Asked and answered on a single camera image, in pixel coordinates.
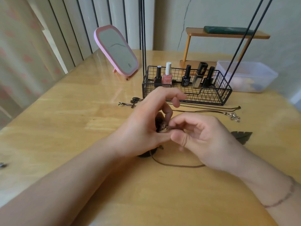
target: crack in wall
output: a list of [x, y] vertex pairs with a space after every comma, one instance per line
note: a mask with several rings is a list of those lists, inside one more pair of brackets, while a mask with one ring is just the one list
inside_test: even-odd
[[180, 42], [181, 42], [181, 39], [182, 39], [182, 35], [183, 35], [184, 29], [185, 29], [185, 19], [186, 19], [186, 14], [187, 14], [188, 7], [189, 7], [189, 5], [190, 5], [190, 2], [191, 2], [191, 0], [189, 0], [189, 3], [188, 3], [188, 5], [187, 5], [187, 7], [186, 7], [186, 12], [185, 12], [184, 21], [183, 21], [183, 30], [182, 30], [182, 33], [181, 33], [181, 37], [180, 37], [180, 40], [179, 40], [179, 44], [178, 44], [177, 51], [178, 51], [178, 49], [179, 49]]

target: wall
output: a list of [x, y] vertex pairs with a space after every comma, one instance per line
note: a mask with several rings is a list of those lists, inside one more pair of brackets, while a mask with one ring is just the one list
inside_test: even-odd
[[[260, 0], [156, 0], [154, 50], [183, 51], [186, 27], [247, 27]], [[271, 88], [291, 98], [301, 87], [301, 0], [273, 0], [243, 61], [259, 61], [279, 73]], [[258, 22], [263, 8], [258, 12]], [[192, 37], [189, 51], [234, 54], [240, 40]]]

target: black nail polish bottle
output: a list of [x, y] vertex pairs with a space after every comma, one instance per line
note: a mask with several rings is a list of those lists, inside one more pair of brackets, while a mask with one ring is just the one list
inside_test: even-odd
[[181, 86], [188, 86], [190, 83], [190, 69], [191, 69], [191, 65], [187, 65], [186, 66], [186, 71], [185, 71], [185, 75], [182, 77], [182, 81], [181, 81]]
[[157, 66], [157, 75], [153, 80], [155, 84], [155, 88], [160, 86], [162, 83], [162, 76], [161, 76], [161, 66]]
[[204, 79], [204, 82], [203, 82], [203, 87], [209, 87], [211, 85], [211, 83], [213, 82], [212, 75], [213, 75], [214, 70], [215, 70], [214, 67], [209, 68], [208, 75]]

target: right hand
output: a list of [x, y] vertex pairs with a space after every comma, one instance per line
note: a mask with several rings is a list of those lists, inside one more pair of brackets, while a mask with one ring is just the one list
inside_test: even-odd
[[182, 113], [169, 126], [190, 131], [172, 130], [171, 140], [191, 150], [206, 166], [237, 175], [252, 153], [240, 144], [216, 118]]

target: forearm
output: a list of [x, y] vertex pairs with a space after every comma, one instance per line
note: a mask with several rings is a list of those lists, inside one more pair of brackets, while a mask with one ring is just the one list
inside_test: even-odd
[[244, 169], [238, 177], [267, 206], [266, 210], [278, 225], [301, 225], [300, 184], [296, 182], [291, 190], [292, 180], [288, 175], [254, 154], [247, 154], [248, 159], [243, 160]]
[[0, 209], [1, 225], [69, 225], [120, 159], [103, 139]]

